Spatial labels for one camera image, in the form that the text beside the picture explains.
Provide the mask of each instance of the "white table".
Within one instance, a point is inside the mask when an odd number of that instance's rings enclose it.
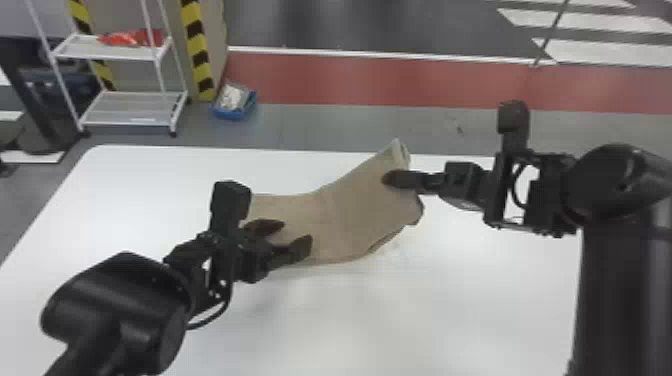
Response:
[[[41,375],[64,346],[40,332],[49,296],[119,251],[161,259],[207,226],[212,183],[310,191],[368,154],[99,146],[0,268],[2,375]],[[446,159],[413,156],[438,171]],[[495,231],[425,198],[425,216],[376,254],[239,284],[189,332],[166,375],[560,376],[571,350],[579,239]]]

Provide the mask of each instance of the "sock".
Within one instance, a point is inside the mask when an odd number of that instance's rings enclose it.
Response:
[[[310,256],[298,265],[345,262],[374,252],[404,226],[420,220],[423,206],[415,192],[385,186],[382,176],[408,169],[410,155],[394,140],[385,149],[319,189],[292,196],[253,195],[246,221],[277,219],[285,227],[268,238],[287,244],[310,234]]]

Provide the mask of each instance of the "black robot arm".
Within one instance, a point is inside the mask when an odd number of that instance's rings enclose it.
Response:
[[[672,164],[622,144],[599,147],[576,160],[527,148],[525,103],[498,113],[502,150],[491,171],[448,162],[428,174],[395,170],[383,182],[438,195],[463,210],[483,212],[494,228],[562,237],[583,232],[574,351],[567,376],[672,374]],[[516,182],[539,170],[526,202]],[[522,221],[505,217],[511,201]]]
[[[61,286],[42,312],[41,325],[68,347],[46,375],[158,375],[177,356],[187,330],[226,310],[235,282],[256,283],[305,259],[310,235],[274,246],[264,238],[282,222],[261,219],[239,228],[250,200],[243,185],[215,183],[209,229],[175,247],[163,263],[124,252]]]

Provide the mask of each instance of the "yellow and black striped post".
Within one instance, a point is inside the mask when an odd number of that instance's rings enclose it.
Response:
[[[72,19],[75,22],[75,26],[82,34],[92,35],[93,30],[91,28],[91,19],[89,18],[89,11],[86,9],[84,3],[81,0],[67,0],[68,9],[70,9],[70,14]],[[100,78],[103,85],[107,90],[116,90],[114,85],[114,76],[112,75],[112,70],[103,60],[93,60],[93,71],[96,76]]]
[[[201,4],[198,0],[181,0],[182,25],[187,34],[187,51],[191,58],[194,82],[198,87],[198,98],[204,101],[215,99],[215,79],[212,75],[208,42],[205,39]]]

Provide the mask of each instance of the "cable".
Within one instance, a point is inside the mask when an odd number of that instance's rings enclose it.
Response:
[[[212,315],[204,318],[201,321],[197,321],[195,323],[188,324],[187,325],[187,330],[195,330],[195,329],[202,328],[202,327],[210,324],[215,319],[217,319],[219,316],[221,316],[226,311],[227,308],[229,308],[229,303],[231,303],[231,297],[233,295],[233,282],[231,282],[231,283],[227,282],[226,283],[225,294],[226,294],[226,300],[224,300],[222,302],[222,306],[219,307],[217,312],[215,312]]]
[[[219,316],[224,314],[226,309],[229,308],[229,304],[231,303],[231,297],[233,297],[233,283],[235,282],[235,271],[236,271],[235,265],[236,265],[235,262],[229,263],[229,273],[226,276],[226,279],[224,280],[224,282],[226,282],[226,286],[224,286],[222,306],[219,307],[217,312],[204,318],[203,320],[187,324],[187,330],[195,330],[210,324]]]
[[[511,199],[513,200],[513,203],[523,210],[527,210],[527,203],[523,203],[522,201],[520,201],[520,197],[518,197],[518,191],[516,190],[516,183],[518,182],[518,178],[520,178],[520,175],[523,173],[523,171],[525,171],[525,168],[527,168],[527,166],[528,166],[527,163],[518,165],[518,168],[513,173],[513,176],[511,178],[511,184],[509,185],[509,192],[511,192]]]

